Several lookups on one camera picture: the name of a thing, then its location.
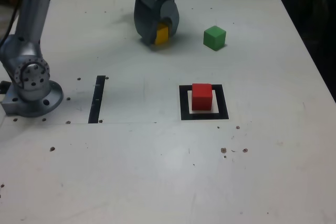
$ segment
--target black square marker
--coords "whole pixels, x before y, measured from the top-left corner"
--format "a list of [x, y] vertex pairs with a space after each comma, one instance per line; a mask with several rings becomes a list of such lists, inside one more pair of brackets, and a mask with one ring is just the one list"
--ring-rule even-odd
[[216, 92], [218, 113], [189, 113], [188, 91], [192, 91], [192, 85], [182, 85], [180, 88], [181, 120], [220, 120], [229, 119], [227, 113], [223, 87], [220, 84], [212, 85], [212, 90]]

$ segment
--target metal arm segment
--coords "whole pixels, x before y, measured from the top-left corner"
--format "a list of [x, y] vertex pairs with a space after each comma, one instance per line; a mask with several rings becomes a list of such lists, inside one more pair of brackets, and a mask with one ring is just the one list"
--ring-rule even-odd
[[50, 0], [23, 0], [14, 35], [0, 48], [0, 61], [12, 80], [2, 106], [6, 114], [44, 115], [63, 99], [61, 87], [50, 81], [40, 39]]

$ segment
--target table surface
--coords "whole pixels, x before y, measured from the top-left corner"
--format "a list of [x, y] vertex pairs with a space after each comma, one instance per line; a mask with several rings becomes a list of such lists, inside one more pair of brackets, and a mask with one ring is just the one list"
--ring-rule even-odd
[[[0, 110], [0, 223], [336, 223], [336, 106], [281, 0], [176, 3], [176, 36], [149, 48], [134, 0], [51, 0], [41, 48], [71, 100]], [[179, 85], [197, 82], [223, 86], [229, 120], [181, 121]]]

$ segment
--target green cube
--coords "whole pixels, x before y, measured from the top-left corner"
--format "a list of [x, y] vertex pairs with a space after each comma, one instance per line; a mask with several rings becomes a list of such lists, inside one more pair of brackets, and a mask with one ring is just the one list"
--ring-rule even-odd
[[218, 51], [225, 44], [226, 31], [218, 26], [210, 27], [204, 31], [203, 44], [212, 50]]

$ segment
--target cube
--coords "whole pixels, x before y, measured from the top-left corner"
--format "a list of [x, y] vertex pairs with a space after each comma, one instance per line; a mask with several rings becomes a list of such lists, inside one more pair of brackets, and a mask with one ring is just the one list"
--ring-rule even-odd
[[212, 108], [212, 85], [194, 83], [192, 87], [192, 110], [210, 111]]
[[166, 43], [169, 39], [169, 27], [164, 23], [158, 23], [157, 26], [154, 44], [159, 45]]
[[214, 51], [218, 51], [224, 47], [225, 38], [226, 31], [218, 26], [213, 26], [204, 31], [203, 44]]

